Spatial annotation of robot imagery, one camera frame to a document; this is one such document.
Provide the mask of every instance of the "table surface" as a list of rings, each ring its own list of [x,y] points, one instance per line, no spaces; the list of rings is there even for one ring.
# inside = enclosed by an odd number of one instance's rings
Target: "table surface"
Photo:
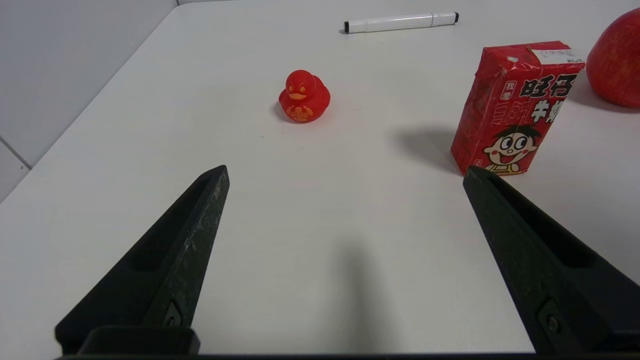
[[[231,189],[193,327],[201,352],[530,352],[449,146],[483,46],[586,54],[639,1],[222,1],[176,8],[0,206],[0,353],[53,327],[202,172]],[[460,12],[455,26],[342,22]],[[332,103],[282,119],[290,71]],[[640,281],[640,114],[580,77],[508,181]]]

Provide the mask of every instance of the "marker pen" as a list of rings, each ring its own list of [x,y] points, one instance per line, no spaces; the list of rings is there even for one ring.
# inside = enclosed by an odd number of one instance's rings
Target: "marker pen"
[[[371,33],[373,31],[430,28],[432,26],[453,25],[460,15],[453,13],[423,13],[409,16],[378,17],[344,22],[344,33]]]

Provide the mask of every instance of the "red rubber duck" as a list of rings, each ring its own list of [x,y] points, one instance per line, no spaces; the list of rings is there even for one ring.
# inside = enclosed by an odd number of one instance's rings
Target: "red rubber duck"
[[[292,72],[285,86],[280,93],[280,105],[293,121],[311,122],[319,118],[329,106],[329,90],[309,71]]]

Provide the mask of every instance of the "cartoon character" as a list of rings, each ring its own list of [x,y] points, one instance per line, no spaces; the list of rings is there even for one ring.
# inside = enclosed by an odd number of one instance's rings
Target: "cartoon character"
[[[280,105],[287,116],[297,122],[310,122],[320,117],[329,106],[331,95],[322,81],[305,70],[289,75],[280,93]]]
[[[489,156],[492,165],[485,169],[498,174],[519,174],[518,161],[534,152],[536,138],[541,137],[533,125],[511,125],[497,133],[493,145],[487,147],[484,152]]]

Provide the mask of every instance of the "apple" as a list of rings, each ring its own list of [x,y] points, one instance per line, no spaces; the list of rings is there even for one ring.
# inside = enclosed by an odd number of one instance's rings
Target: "apple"
[[[603,99],[640,108],[640,8],[618,17],[587,57],[587,78]]]

